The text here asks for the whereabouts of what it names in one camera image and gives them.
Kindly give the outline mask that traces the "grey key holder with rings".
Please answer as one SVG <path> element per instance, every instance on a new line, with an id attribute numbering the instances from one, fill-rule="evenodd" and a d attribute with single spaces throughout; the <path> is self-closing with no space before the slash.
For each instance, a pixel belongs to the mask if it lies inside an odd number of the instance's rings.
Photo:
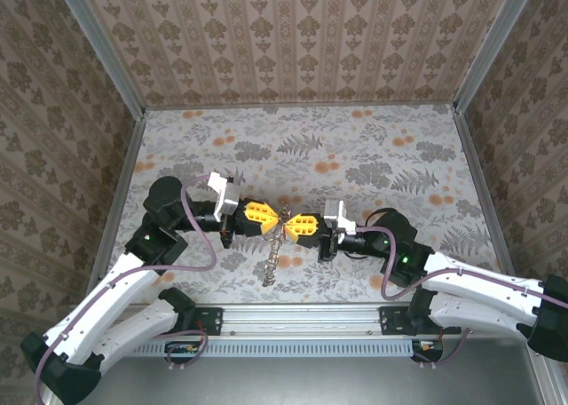
<path id="1" fill-rule="evenodd" d="M 283 204 L 279 207 L 278 215 L 279 221 L 276 226 L 265 236 L 266 241 L 270 244 L 269 256 L 264 265 L 263 286 L 265 288 L 270 287 L 275 283 L 279 251 L 285 241 L 284 226 L 291 219 L 291 210 L 287 204 Z"/>

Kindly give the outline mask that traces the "grey metal sheet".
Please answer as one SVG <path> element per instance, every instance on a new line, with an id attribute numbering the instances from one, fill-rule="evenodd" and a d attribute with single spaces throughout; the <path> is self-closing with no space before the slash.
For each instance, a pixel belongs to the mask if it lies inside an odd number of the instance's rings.
<path id="1" fill-rule="evenodd" d="M 521 363 L 212 358 L 186 369 L 119 362 L 81 405 L 544 405 Z"/>

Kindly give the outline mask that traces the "aluminium table edge rail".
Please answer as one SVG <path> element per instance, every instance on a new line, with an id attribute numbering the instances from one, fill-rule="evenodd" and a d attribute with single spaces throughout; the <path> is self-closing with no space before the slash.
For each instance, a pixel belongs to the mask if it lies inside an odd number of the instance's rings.
<path id="1" fill-rule="evenodd" d="M 112 256 L 115 239 L 120 226 L 123 208 L 128 195 L 128 190 L 136 165 L 138 152 L 141 147 L 145 127 L 146 120 L 144 118 L 134 123 L 130 143 L 114 192 L 114 199 L 112 201 L 112 205 L 110 207 L 110 211 L 106 220 L 106 226 L 99 243 L 99 252 L 97 258 L 101 261 L 107 261 Z"/>
<path id="2" fill-rule="evenodd" d="M 500 268 L 504 272 L 516 275 L 517 271 L 514 268 L 504 234 L 501 230 L 501 225 L 493 205 L 489 188 L 485 181 L 485 175 L 478 159 L 475 144 L 470 135 L 466 119 L 464 115 L 459 113 L 453 105 L 450 106 L 450 109 L 456 130 L 461 140 L 465 159 L 469 165 L 470 175 L 477 191 L 480 206 L 485 217 L 487 230 L 493 242 L 496 258 L 500 264 Z"/>

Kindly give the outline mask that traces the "wide aluminium mounting rail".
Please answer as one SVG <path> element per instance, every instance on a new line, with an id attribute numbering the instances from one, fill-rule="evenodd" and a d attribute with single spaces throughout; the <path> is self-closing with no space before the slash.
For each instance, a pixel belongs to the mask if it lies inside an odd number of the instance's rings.
<path id="1" fill-rule="evenodd" d="M 222 307 L 223 327 L 214 338 L 379 338 L 381 304 L 197 305 Z"/>

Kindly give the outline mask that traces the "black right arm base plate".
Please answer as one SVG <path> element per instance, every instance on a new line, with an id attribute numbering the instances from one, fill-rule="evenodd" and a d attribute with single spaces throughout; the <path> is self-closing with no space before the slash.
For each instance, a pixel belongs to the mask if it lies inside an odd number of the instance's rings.
<path id="1" fill-rule="evenodd" d="M 379 317 L 384 336 L 417 334 L 417 328 L 413 325 L 407 306 L 382 306 L 379 308 Z"/>

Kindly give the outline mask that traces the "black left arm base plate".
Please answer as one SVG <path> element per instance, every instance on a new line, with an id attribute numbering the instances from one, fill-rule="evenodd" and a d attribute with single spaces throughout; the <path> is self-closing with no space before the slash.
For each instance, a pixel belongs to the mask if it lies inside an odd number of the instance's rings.
<path id="1" fill-rule="evenodd" d="M 190 328 L 204 331 L 209 336 L 220 336 L 223 319 L 224 309 L 222 307 L 197 307 Z"/>

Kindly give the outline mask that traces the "aluminium frame post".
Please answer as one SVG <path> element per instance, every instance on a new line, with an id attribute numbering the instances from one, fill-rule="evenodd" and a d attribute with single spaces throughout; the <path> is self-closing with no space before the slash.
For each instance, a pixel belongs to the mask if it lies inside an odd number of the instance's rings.
<path id="1" fill-rule="evenodd" d="M 120 93 L 125 106 L 133 119 L 138 122 L 144 117 L 145 104 L 139 96 L 130 75 L 114 49 L 110 35 L 102 24 L 88 0 L 64 0 L 75 16 L 79 27 L 99 57 L 103 68 L 111 78 L 116 90 Z"/>
<path id="2" fill-rule="evenodd" d="M 528 0 L 504 0 L 502 3 L 460 89 L 457 91 L 454 108 L 458 114 L 463 114 L 473 100 L 527 2 Z"/>

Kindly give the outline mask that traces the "aluminium frame bar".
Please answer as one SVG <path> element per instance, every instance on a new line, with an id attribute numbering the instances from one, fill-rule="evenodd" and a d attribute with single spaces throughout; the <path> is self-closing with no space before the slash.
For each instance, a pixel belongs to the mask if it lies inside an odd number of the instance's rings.
<path id="1" fill-rule="evenodd" d="M 561 391 L 553 372 L 553 362 L 531 349 L 527 350 L 544 405 L 564 405 Z"/>

